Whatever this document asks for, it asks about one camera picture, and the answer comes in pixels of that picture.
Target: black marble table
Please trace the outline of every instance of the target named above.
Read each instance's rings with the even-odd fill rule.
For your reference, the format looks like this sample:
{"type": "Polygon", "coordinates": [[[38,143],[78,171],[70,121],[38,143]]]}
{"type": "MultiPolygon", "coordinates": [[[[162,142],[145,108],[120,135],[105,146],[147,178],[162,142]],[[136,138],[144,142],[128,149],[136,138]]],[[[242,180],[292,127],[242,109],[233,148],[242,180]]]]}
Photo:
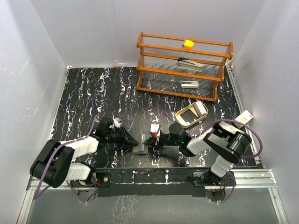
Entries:
{"type": "MultiPolygon", "coordinates": [[[[194,99],[137,91],[139,72],[136,68],[80,68],[70,69],[65,83],[52,137],[58,141],[71,140],[88,133],[95,115],[120,118],[128,132],[141,140],[149,134],[150,124],[158,124],[159,112],[174,118],[175,113],[194,99]]],[[[225,80],[218,85],[217,102],[204,104],[209,109],[207,118],[190,128],[199,134],[217,119],[234,119],[240,114],[227,71],[225,80]]],[[[162,131],[167,133],[171,124],[162,118],[162,131]]],[[[247,150],[245,155],[252,155],[247,150]]],[[[100,145],[97,152],[77,158],[95,168],[176,168],[211,167],[218,154],[213,150],[186,157],[176,147],[162,151],[149,149],[147,155],[132,154],[132,149],[120,149],[114,144],[100,145]]],[[[237,167],[255,167],[254,159],[243,160],[237,167]]]]}

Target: stapler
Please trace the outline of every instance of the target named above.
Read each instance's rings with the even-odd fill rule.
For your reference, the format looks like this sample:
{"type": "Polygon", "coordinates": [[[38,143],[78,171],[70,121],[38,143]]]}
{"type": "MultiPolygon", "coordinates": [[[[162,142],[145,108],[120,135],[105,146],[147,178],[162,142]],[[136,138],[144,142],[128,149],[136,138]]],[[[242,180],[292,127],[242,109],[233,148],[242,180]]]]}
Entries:
{"type": "Polygon", "coordinates": [[[195,61],[191,61],[187,58],[184,57],[180,57],[178,59],[178,62],[176,63],[176,66],[180,69],[188,69],[191,71],[199,71],[202,72],[203,71],[203,65],[195,62],[195,61]]]}

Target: shelf tier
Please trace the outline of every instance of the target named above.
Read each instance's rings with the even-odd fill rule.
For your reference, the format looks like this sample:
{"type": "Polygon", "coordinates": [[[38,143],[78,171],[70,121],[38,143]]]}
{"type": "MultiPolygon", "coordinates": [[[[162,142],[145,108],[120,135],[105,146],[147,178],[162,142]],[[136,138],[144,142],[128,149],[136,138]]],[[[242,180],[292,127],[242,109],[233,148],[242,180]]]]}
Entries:
{"type": "Polygon", "coordinates": [[[217,86],[218,82],[210,80],[140,71],[137,90],[215,102],[217,100],[217,86]],[[181,81],[197,81],[199,87],[197,89],[183,89],[181,88],[181,81]]]}
{"type": "Polygon", "coordinates": [[[143,32],[141,32],[137,40],[137,47],[172,50],[206,56],[222,57],[224,62],[226,61],[226,58],[233,58],[234,47],[232,42],[221,43],[187,38],[188,40],[194,42],[194,46],[192,47],[192,49],[186,49],[182,47],[185,39],[186,38],[144,34],[143,32]]]}
{"type": "Polygon", "coordinates": [[[137,69],[140,71],[156,72],[174,76],[200,78],[216,82],[224,80],[224,65],[221,62],[192,59],[203,65],[203,71],[191,71],[176,67],[179,57],[141,52],[137,69]]]}

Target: white wall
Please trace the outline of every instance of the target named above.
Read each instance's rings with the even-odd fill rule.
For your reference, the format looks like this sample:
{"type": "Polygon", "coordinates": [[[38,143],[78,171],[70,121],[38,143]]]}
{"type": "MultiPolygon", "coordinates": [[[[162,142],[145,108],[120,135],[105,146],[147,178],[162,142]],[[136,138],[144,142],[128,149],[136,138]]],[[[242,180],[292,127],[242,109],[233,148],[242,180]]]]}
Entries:
{"type": "Polygon", "coordinates": [[[252,126],[264,143],[290,223],[298,223],[299,2],[268,0],[234,62],[234,75],[252,126]]]}
{"type": "Polygon", "coordinates": [[[265,0],[31,0],[73,67],[136,66],[139,33],[233,42],[239,51],[265,0]]]}
{"type": "Polygon", "coordinates": [[[0,217],[16,223],[29,169],[49,137],[66,66],[30,0],[0,5],[0,217]]]}

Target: yellow object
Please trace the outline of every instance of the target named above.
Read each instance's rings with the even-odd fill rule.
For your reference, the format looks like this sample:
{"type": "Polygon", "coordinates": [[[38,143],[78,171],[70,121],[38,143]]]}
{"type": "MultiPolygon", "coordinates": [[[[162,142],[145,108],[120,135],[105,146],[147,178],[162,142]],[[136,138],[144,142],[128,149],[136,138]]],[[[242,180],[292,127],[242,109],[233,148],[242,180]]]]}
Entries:
{"type": "Polygon", "coordinates": [[[182,47],[192,49],[193,45],[194,45],[193,41],[184,40],[184,43],[183,43],[182,47]]]}

